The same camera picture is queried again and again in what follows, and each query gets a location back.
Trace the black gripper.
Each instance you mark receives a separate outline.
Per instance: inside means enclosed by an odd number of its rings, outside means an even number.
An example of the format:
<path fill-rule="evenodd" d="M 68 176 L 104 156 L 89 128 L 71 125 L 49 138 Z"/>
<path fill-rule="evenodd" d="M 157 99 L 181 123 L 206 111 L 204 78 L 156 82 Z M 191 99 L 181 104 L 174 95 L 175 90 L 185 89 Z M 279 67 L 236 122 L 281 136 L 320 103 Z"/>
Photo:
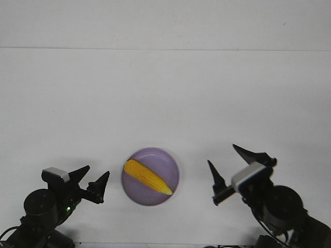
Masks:
<path fill-rule="evenodd" d="M 86 165 L 80 169 L 69 172 L 69 182 L 62 185 L 48 185 L 60 205 L 65 207 L 74 207 L 80 203 L 81 199 L 89 200 L 96 204 L 104 203 L 104 193 L 109 180 L 110 172 L 105 172 L 94 182 L 89 182 L 87 189 L 82 189 L 79 182 L 85 177 L 90 166 Z"/>
<path fill-rule="evenodd" d="M 233 144 L 232 145 L 235 151 L 250 165 L 253 162 L 258 162 L 262 165 L 268 166 L 268 167 L 274 167 L 277 165 L 277 159 L 271 158 L 267 153 L 265 152 L 253 152 L 246 150 L 238 145 Z M 231 184 L 226 185 L 225 180 L 216 168 L 214 167 L 213 163 L 210 160 L 207 160 L 209 169 L 211 171 L 211 174 L 213 176 L 214 185 L 213 185 L 213 202 L 217 206 L 222 201 L 236 193 L 234 189 L 232 188 Z M 266 189 L 271 188 L 273 183 L 271 182 L 270 178 L 262 178 L 260 176 L 256 177 L 255 181 L 250 181 L 247 184 L 240 187 L 240 195 L 245 198 L 250 198 L 251 194 L 257 192 L 260 194 L 262 191 L 265 191 Z"/>

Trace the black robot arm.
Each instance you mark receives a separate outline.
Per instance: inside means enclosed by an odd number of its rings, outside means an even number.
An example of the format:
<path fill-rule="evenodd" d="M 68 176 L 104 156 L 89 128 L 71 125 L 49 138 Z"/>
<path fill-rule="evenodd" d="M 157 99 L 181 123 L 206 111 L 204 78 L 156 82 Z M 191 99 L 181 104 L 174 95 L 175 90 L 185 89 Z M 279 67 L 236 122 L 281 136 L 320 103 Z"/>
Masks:
<path fill-rule="evenodd" d="M 248 165 L 226 185 L 212 162 L 208 162 L 214 179 L 213 202 L 219 205 L 234 193 L 241 195 L 267 232 L 259 236 L 255 247 L 330 247 L 330 227 L 309 216 L 293 189 L 271 181 L 277 159 L 238 145 L 233 148 Z"/>
<path fill-rule="evenodd" d="M 41 177 L 48 187 L 26 197 L 25 216 L 21 217 L 20 226 L 11 228 L 14 232 L 8 239 L 1 240 L 1 247 L 75 247 L 74 241 L 56 228 L 72 215 L 82 199 L 104 202 L 110 172 L 82 189 L 79 183 L 89 169 L 88 165 L 72 172 L 55 167 L 43 169 Z"/>

